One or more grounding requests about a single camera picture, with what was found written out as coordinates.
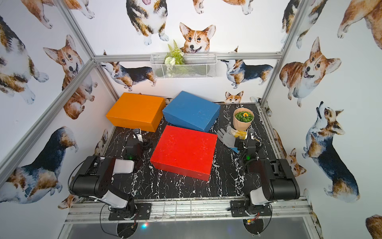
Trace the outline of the red shoebox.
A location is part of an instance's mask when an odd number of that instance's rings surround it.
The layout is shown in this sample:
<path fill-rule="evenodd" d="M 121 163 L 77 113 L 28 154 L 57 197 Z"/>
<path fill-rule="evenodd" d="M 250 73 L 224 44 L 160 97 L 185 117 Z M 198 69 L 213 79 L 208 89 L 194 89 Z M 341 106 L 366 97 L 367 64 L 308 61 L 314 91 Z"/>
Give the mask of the red shoebox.
<path fill-rule="evenodd" d="M 156 169 L 209 181 L 217 135 L 167 125 L 150 162 Z"/>

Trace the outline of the yellow work glove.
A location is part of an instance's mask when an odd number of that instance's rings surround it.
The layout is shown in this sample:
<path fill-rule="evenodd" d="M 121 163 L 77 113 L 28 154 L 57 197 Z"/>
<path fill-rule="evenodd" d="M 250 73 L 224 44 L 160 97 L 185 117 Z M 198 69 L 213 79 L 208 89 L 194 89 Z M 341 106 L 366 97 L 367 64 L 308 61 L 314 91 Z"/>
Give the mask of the yellow work glove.
<path fill-rule="evenodd" d="M 232 128 L 230 125 L 227 127 L 229 134 L 233 135 L 235 138 L 240 138 L 242 140 L 247 138 L 247 131 L 240 131 Z"/>

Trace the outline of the aluminium front rail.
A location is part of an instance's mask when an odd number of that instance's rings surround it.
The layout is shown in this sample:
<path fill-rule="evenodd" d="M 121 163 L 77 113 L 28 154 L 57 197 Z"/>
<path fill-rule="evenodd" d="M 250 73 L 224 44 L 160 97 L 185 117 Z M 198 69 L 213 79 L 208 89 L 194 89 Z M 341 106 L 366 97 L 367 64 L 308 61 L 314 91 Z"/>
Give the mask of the aluminium front rail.
<path fill-rule="evenodd" d="M 148 219 L 137 217 L 136 221 L 145 223 L 254 218 L 256 213 L 248 214 L 246 211 L 231 212 L 229 210 L 231 202 L 240 200 L 240 197 L 137 200 L 137 204 L 151 204 L 151 209 Z M 260 211 L 259 218 L 309 217 L 311 214 L 311 206 L 305 197 L 301 197 L 298 200 L 271 203 Z M 70 209 L 65 224 L 112 223 L 109 215 L 109 209 L 102 203 L 75 204 Z"/>

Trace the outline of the beige flower pot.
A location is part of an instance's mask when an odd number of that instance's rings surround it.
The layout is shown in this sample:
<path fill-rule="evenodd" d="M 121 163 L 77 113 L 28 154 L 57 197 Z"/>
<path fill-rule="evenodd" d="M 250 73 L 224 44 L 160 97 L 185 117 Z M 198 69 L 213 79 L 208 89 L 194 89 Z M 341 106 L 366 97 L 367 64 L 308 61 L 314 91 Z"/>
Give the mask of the beige flower pot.
<path fill-rule="evenodd" d="M 238 131 L 247 131 L 254 119 L 254 113 L 247 108 L 238 108 L 233 114 L 233 125 Z"/>

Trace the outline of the grey work glove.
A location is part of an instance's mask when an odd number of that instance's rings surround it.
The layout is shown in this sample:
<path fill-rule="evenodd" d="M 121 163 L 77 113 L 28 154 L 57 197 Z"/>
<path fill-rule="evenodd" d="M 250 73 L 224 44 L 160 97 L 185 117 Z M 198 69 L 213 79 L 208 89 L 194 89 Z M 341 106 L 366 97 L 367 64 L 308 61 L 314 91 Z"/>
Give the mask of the grey work glove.
<path fill-rule="evenodd" d="M 236 148 L 235 136 L 231 133 L 232 127 L 229 125 L 226 130 L 220 129 L 217 131 L 218 139 L 228 148 Z"/>

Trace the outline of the blue shoebox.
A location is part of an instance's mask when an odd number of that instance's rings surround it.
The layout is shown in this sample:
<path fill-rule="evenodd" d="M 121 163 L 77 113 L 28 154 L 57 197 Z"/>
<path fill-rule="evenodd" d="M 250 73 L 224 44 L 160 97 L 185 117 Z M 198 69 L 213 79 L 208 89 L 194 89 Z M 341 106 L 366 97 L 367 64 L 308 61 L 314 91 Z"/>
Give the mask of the blue shoebox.
<path fill-rule="evenodd" d="M 220 113 L 220 105 L 190 94 L 180 92 L 163 109 L 165 120 L 175 126 L 208 132 Z"/>

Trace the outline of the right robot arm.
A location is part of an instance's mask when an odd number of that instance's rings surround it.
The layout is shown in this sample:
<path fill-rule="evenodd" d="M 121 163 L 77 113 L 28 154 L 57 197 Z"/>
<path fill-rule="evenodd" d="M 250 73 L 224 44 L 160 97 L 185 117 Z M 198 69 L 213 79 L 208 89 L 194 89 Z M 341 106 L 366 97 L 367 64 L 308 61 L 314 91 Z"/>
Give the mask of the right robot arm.
<path fill-rule="evenodd" d="M 244 209 L 248 213 L 278 200 L 299 199 L 300 188 L 287 160 L 258 157 L 263 144 L 255 138 L 252 129 L 247 131 L 245 139 L 237 139 L 235 145 L 240 151 L 239 162 L 243 171 L 256 174 L 260 179 L 260 187 L 251 189 L 246 195 Z"/>

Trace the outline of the green fern plant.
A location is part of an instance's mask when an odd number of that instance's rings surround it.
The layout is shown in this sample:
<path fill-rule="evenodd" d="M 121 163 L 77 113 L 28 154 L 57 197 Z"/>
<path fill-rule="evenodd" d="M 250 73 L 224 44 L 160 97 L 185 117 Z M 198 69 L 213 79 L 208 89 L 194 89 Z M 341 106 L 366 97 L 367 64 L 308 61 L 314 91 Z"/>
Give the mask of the green fern plant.
<path fill-rule="evenodd" d="M 169 52 L 167 53 L 164 64 L 166 65 L 185 65 L 184 53 L 177 45 L 176 41 L 173 41 L 173 46 L 168 44 Z"/>

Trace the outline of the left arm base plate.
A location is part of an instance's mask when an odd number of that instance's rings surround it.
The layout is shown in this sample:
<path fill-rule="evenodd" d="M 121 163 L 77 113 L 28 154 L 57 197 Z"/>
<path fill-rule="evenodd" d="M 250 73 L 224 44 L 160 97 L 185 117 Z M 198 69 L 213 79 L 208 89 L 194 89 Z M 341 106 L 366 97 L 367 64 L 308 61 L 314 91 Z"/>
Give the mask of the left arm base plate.
<path fill-rule="evenodd" d="M 123 209 L 111 208 L 108 220 L 149 220 L 151 208 L 151 203 L 138 203 L 134 206 L 127 205 Z"/>

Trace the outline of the orange shoebox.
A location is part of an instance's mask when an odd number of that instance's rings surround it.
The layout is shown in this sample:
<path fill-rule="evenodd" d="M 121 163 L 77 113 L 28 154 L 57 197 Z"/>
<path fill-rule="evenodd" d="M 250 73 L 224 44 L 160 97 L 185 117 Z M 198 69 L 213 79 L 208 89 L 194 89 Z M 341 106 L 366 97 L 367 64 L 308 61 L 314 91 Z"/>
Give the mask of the orange shoebox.
<path fill-rule="evenodd" d="M 165 106 L 165 99 L 161 97 L 123 93 L 106 114 L 106 118 L 114 126 L 155 132 Z"/>

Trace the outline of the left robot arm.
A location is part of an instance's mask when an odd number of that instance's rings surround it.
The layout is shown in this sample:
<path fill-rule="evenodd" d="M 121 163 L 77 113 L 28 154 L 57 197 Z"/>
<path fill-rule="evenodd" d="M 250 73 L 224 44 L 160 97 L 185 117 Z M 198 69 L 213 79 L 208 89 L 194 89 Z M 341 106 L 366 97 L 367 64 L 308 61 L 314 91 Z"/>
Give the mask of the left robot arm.
<path fill-rule="evenodd" d="M 68 183 L 71 194 L 99 200 L 113 210 L 134 213 L 136 207 L 131 194 L 113 185 L 116 174 L 132 174 L 142 165 L 144 142 L 140 129 L 129 130 L 124 138 L 122 158 L 89 156 L 81 164 L 72 181 Z"/>

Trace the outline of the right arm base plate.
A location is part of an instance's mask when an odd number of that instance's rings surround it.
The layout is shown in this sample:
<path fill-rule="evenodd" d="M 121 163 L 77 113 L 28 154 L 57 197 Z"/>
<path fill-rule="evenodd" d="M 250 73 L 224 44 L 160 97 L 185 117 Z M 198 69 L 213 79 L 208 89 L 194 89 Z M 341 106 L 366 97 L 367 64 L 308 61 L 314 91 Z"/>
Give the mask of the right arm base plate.
<path fill-rule="evenodd" d="M 253 205 L 250 202 L 243 200 L 230 201 L 230 207 L 227 210 L 231 212 L 232 217 L 255 217 L 272 215 L 272 209 L 269 204 Z"/>

